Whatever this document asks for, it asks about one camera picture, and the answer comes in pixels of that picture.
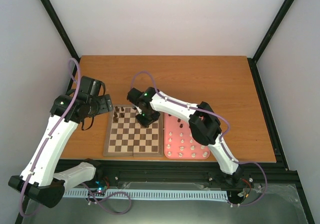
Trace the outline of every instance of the white wall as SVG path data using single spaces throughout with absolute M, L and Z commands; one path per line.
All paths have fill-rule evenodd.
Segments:
M 295 0 L 258 62 L 290 169 L 320 223 L 320 0 Z
M 252 57 L 284 0 L 51 0 L 79 55 Z
M 55 97 L 66 91 L 69 53 L 40 0 L 0 0 L 0 223 L 14 223 L 8 186 L 38 146 Z

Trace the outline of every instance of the wooden chessboard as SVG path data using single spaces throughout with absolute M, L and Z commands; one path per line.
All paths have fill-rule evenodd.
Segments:
M 136 120 L 138 111 L 131 105 L 114 105 L 109 113 L 103 155 L 106 157 L 156 157 L 164 154 L 164 122 L 159 120 L 148 128 Z

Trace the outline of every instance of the black metal frame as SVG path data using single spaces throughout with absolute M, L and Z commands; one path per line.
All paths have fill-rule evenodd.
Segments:
M 58 30 L 64 44 L 69 50 L 72 57 L 80 60 L 75 51 L 68 35 L 61 24 L 57 13 L 49 0 L 41 0 L 43 6 L 47 10 L 52 22 Z M 265 34 L 261 44 L 259 45 L 253 58 L 248 58 L 248 64 L 251 70 L 252 78 L 256 88 L 256 92 L 260 101 L 261 109 L 268 129 L 268 133 L 273 146 L 276 163 L 261 163 L 264 169 L 268 183 L 271 184 L 294 184 L 302 203 L 304 213 L 310 224 L 315 223 L 311 214 L 303 187 L 301 185 L 299 175 L 296 171 L 290 171 L 286 157 L 279 139 L 277 128 L 269 107 L 266 93 L 260 79 L 257 63 L 268 43 L 279 27 L 281 21 L 288 12 L 294 0 L 284 0 L 280 10 L 274 18 L 270 28 Z M 72 168 L 78 165 L 81 160 L 59 160 L 56 172 Z M 203 184 L 211 188 L 221 188 L 222 190 L 233 191 L 236 188 L 231 188 L 223 183 L 218 183 L 214 180 L 209 181 L 210 177 L 214 177 L 221 173 L 218 163 L 208 162 L 153 162 L 153 161 L 100 161 L 104 168 L 104 174 L 108 176 L 110 184 L 117 186 L 123 182 L 183 182 Z M 261 171 L 253 164 L 244 165 L 244 176 L 253 178 L 254 183 L 264 183 L 264 177 Z M 22 222 L 21 216 L 18 216 L 16 224 Z

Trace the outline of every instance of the wooden table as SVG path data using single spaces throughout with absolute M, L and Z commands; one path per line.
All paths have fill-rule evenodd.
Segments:
M 225 141 L 240 161 L 275 162 L 255 85 L 245 56 L 82 56 L 81 73 L 106 85 L 113 105 L 126 100 L 134 74 L 149 71 L 157 88 L 190 103 L 210 104 L 225 117 L 231 131 Z M 141 74 L 134 87 L 144 91 L 152 86 Z M 61 158 L 96 160 L 172 161 L 163 157 L 103 156 L 108 114 L 95 117 L 93 127 L 81 131 L 80 125 L 68 141 Z M 205 161 L 215 161 L 211 154 Z

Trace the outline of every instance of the gray floor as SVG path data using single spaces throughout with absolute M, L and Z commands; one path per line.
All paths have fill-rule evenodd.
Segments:
M 268 193 L 250 207 L 233 207 L 213 201 L 142 201 L 134 200 L 131 210 L 124 215 L 111 215 L 97 205 L 87 205 L 84 198 L 63 198 L 54 208 L 44 207 L 23 224 L 306 224 L 300 202 L 286 189 Z M 254 191 L 251 199 L 258 196 Z M 114 211 L 127 207 L 126 200 L 104 203 Z M 28 206 L 31 212 L 35 204 Z

